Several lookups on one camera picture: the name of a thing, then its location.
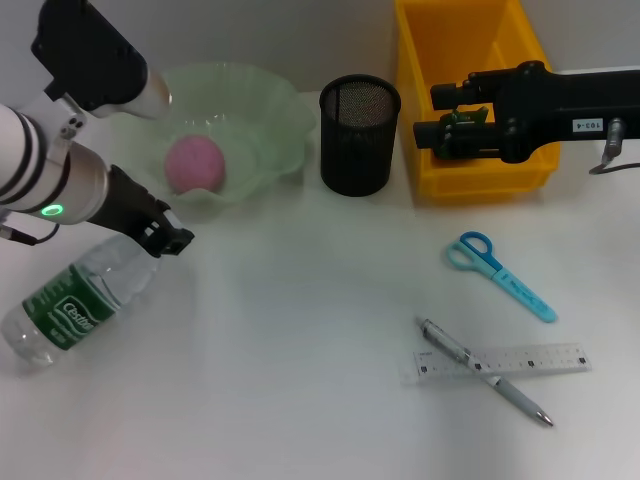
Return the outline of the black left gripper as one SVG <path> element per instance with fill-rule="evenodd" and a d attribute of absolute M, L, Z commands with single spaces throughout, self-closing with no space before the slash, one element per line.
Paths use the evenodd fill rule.
<path fill-rule="evenodd" d="M 195 238 L 177 218 L 167 220 L 170 209 L 121 168 L 112 166 L 107 175 L 107 193 L 89 222 L 122 233 L 150 255 L 179 255 Z"/>

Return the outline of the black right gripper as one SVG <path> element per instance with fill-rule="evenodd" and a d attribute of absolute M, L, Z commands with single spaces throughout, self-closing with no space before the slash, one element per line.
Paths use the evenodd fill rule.
<path fill-rule="evenodd" d="M 508 69 L 501 83 L 492 72 L 473 72 L 460 86 L 433 85 L 434 110 L 493 103 L 495 123 L 416 122 L 416 147 L 444 160 L 501 158 L 523 163 L 542 146 L 603 140 L 601 162 L 639 137 L 639 72 L 556 74 L 539 61 Z"/>

